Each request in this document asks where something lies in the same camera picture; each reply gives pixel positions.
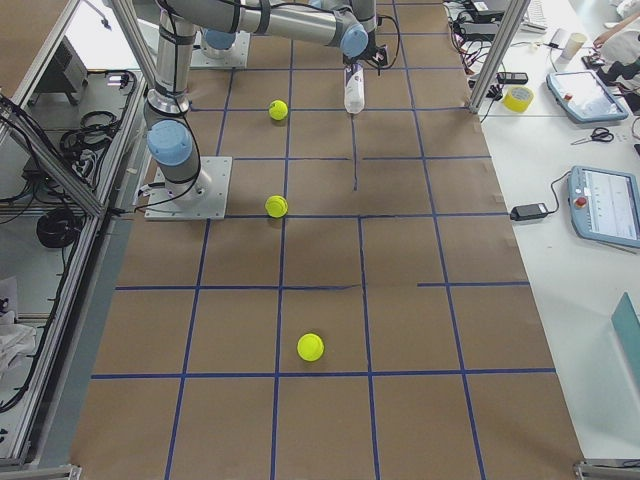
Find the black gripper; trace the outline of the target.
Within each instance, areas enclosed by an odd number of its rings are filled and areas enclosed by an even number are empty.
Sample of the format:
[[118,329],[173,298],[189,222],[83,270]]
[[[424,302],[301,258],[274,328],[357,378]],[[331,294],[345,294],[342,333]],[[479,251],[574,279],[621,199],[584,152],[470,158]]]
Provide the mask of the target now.
[[362,62],[365,62],[365,63],[370,63],[372,65],[371,57],[372,57],[372,54],[374,53],[374,48],[376,46],[377,45],[366,47],[365,50],[362,53],[360,53],[359,55],[357,55],[355,57],[348,57],[348,56],[344,55],[343,58],[342,58],[343,64],[344,65],[353,65],[353,64],[355,64],[357,62],[362,61]]

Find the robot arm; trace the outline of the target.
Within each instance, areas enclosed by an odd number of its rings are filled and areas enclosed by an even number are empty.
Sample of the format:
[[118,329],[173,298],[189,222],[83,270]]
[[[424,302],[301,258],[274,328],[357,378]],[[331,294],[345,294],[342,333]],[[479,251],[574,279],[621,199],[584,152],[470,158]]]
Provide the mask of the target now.
[[376,55],[373,1],[160,1],[156,75],[148,92],[147,144],[170,199],[204,188],[202,161],[186,120],[188,74],[199,27],[235,37],[240,31],[341,50],[354,63]]

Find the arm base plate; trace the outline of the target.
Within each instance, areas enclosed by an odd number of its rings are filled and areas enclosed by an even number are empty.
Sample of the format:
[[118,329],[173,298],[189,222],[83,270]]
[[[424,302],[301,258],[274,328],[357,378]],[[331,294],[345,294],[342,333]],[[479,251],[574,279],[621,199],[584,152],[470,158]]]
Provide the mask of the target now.
[[232,158],[203,156],[200,173],[193,187],[190,183],[167,182],[157,167],[155,182],[162,187],[150,191],[144,216],[150,221],[223,220],[232,170]]
[[244,69],[247,67],[251,35],[200,29],[196,34],[191,67],[200,69]]

